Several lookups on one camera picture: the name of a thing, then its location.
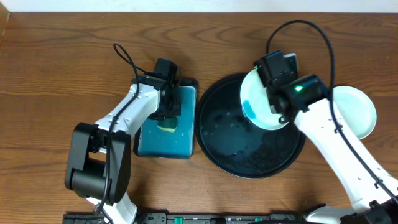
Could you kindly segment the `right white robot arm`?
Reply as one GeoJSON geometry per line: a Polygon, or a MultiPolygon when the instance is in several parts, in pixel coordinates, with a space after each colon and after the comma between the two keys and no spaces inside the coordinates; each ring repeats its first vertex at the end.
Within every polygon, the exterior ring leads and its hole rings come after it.
{"type": "Polygon", "coordinates": [[[309,223],[397,223],[397,179],[355,136],[316,75],[281,74],[264,82],[271,110],[312,141],[343,185],[350,209],[322,206],[305,216],[309,223]]]}

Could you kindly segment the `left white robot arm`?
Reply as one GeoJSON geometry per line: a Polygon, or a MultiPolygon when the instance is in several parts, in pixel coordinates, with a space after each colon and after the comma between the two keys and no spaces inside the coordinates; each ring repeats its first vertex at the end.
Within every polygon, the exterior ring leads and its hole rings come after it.
{"type": "Polygon", "coordinates": [[[94,124],[73,130],[65,186],[94,205],[106,223],[134,223],[137,207],[126,190],[131,175],[131,141],[148,118],[174,113],[175,75],[147,73],[131,82],[128,94],[94,124]]]}

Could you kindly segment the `pale green plate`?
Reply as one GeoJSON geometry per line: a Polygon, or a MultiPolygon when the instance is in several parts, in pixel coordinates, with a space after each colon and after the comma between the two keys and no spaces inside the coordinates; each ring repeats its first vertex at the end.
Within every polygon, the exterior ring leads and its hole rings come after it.
{"type": "Polygon", "coordinates": [[[377,123],[377,112],[368,95],[352,86],[338,86],[333,89],[333,100],[358,139],[372,133],[377,123]]]}
{"type": "Polygon", "coordinates": [[[239,98],[243,115],[257,127],[275,131],[287,125],[279,122],[280,114],[271,112],[266,87],[262,84],[257,70],[251,70],[244,77],[239,98]]]}

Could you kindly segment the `green yellow sponge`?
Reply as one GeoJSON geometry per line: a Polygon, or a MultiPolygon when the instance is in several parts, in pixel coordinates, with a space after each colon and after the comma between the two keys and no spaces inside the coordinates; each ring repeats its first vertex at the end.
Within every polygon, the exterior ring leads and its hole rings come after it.
{"type": "Polygon", "coordinates": [[[174,133],[177,130],[178,119],[176,117],[166,118],[164,120],[158,121],[157,127],[160,130],[174,133]]]}

